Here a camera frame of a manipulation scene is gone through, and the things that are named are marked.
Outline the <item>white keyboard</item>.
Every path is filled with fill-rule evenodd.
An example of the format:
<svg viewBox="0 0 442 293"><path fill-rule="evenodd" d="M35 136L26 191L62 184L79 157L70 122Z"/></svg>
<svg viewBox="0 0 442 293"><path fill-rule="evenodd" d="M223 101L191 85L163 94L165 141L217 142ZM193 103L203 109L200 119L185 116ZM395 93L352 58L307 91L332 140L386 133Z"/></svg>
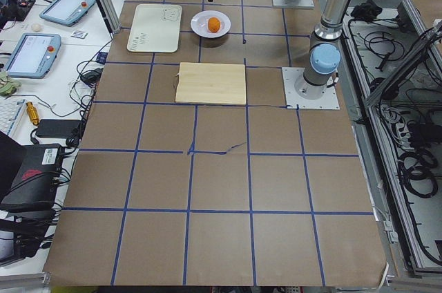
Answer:
<svg viewBox="0 0 442 293"><path fill-rule="evenodd" d="M1 132L12 137L26 110L25 99L9 98L1 100Z"/></svg>

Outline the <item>small white ball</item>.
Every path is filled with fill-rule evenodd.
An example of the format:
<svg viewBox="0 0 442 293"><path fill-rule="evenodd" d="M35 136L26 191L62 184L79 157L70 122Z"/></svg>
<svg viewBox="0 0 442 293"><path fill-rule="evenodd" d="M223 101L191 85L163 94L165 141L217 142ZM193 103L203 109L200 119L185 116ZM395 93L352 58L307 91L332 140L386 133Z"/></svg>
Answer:
<svg viewBox="0 0 442 293"><path fill-rule="evenodd" d="M34 23L34 24L31 26L31 28L32 28L32 30L33 30L34 32L40 32L40 31L42 31L42 25L39 24L39 23Z"/></svg>

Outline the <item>near blue teach pendant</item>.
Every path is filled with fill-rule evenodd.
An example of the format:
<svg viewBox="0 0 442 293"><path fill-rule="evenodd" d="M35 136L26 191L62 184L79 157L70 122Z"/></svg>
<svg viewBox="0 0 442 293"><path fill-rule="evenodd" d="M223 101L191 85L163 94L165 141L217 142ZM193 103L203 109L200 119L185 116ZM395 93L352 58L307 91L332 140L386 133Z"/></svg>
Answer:
<svg viewBox="0 0 442 293"><path fill-rule="evenodd" d="M50 70L61 47L58 34L22 34L6 71L11 77L41 79Z"/></svg>

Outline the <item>green plush toy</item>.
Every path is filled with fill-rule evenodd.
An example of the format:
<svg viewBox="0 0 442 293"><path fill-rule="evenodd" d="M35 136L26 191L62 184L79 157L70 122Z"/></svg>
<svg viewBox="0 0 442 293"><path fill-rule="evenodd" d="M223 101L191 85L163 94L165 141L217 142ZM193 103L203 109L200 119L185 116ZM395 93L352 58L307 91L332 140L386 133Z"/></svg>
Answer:
<svg viewBox="0 0 442 293"><path fill-rule="evenodd" d="M21 87L21 83L11 78L6 71L1 71L0 74L0 96L9 97L15 94Z"/></svg>

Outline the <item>small printed card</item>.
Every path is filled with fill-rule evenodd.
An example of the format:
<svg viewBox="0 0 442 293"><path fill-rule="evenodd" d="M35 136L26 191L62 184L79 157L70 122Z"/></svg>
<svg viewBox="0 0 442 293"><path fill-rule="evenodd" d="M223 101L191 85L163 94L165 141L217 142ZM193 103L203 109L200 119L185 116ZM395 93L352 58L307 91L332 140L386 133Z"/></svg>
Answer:
<svg viewBox="0 0 442 293"><path fill-rule="evenodd" d="M87 37L88 33L81 30L74 30L71 34L71 37L78 38L78 39L85 39Z"/></svg>

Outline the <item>cream bear tray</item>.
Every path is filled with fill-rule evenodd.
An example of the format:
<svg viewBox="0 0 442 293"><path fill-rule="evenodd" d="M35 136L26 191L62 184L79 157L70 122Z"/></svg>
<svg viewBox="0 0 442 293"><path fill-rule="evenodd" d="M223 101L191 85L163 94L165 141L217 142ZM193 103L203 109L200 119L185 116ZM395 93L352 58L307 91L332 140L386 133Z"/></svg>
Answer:
<svg viewBox="0 0 442 293"><path fill-rule="evenodd" d="M178 49L182 7L139 4L135 9L127 50L134 53L174 53Z"/></svg>

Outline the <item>black computer box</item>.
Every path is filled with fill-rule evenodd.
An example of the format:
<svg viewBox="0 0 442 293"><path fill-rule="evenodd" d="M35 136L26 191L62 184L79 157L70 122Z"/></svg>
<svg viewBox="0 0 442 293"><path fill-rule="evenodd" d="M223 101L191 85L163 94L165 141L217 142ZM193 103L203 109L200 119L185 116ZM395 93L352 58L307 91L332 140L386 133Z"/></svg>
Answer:
<svg viewBox="0 0 442 293"><path fill-rule="evenodd" d="M1 210L51 209L63 159L64 148L57 143L1 145Z"/></svg>

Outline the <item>white round plate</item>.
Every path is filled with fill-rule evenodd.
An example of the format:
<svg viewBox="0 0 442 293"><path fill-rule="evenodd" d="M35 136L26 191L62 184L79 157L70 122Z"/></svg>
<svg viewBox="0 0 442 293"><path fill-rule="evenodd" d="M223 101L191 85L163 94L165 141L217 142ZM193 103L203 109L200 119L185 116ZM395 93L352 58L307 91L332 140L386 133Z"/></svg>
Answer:
<svg viewBox="0 0 442 293"><path fill-rule="evenodd" d="M231 20L222 12L205 10L192 17L191 29L201 37L214 39L230 31Z"/></svg>

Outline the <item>blue teach pendant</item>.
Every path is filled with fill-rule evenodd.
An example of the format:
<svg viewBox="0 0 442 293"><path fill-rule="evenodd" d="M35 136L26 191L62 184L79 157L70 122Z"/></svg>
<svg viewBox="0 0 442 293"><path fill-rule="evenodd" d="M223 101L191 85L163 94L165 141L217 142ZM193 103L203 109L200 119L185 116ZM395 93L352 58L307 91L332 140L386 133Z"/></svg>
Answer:
<svg viewBox="0 0 442 293"><path fill-rule="evenodd" d="M11 77L41 79L50 70L61 47L58 34L22 34L6 71Z"/></svg>
<svg viewBox="0 0 442 293"><path fill-rule="evenodd" d="M95 4L95 0L54 0L39 17L63 26L77 23Z"/></svg>

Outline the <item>black power brick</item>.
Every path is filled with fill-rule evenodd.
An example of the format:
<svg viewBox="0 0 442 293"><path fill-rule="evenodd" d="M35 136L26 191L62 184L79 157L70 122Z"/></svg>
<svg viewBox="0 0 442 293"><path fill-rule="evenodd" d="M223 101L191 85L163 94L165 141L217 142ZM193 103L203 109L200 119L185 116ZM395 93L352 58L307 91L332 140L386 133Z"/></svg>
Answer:
<svg viewBox="0 0 442 293"><path fill-rule="evenodd" d="M35 135L38 138L67 138L76 134L79 126L79 120L42 119Z"/></svg>

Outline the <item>far blue teach pendant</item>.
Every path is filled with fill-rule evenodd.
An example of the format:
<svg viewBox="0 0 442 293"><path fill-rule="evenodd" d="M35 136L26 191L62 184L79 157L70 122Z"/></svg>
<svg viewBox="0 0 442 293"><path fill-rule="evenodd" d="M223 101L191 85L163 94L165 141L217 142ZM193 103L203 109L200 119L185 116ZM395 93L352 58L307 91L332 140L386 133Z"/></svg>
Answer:
<svg viewBox="0 0 442 293"><path fill-rule="evenodd" d="M39 17L63 26L77 23L95 4L95 0L54 0Z"/></svg>

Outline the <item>wooden cutting board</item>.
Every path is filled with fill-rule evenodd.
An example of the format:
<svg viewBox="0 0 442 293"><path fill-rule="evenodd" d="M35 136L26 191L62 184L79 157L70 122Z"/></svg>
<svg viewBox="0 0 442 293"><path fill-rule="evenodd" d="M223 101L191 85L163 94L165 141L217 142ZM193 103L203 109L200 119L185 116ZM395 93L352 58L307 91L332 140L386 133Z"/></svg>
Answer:
<svg viewBox="0 0 442 293"><path fill-rule="evenodd" d="M176 102L246 104L246 69L243 64L182 62L177 76Z"/></svg>

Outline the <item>gold metal cylinder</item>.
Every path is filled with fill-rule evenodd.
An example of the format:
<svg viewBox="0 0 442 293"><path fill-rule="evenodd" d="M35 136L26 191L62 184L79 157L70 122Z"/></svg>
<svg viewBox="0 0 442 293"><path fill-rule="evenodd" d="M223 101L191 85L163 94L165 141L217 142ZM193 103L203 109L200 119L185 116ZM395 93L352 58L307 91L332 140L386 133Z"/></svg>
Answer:
<svg viewBox="0 0 442 293"><path fill-rule="evenodd" d="M39 114L38 114L38 111L37 111L36 107L34 106L34 104L32 102L27 102L26 103L26 112L28 114L30 122L34 126L38 126L39 123L40 123L40 117L39 117Z"/></svg>

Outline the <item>orange fruit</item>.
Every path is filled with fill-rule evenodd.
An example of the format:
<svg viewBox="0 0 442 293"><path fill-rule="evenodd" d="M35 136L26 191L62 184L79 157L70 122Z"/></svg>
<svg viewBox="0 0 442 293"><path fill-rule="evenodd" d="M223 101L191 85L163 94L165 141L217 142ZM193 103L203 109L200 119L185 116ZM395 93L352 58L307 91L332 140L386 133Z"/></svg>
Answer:
<svg viewBox="0 0 442 293"><path fill-rule="evenodd" d="M221 29L221 21L217 17L209 18L207 22L207 29L211 33L217 33Z"/></svg>

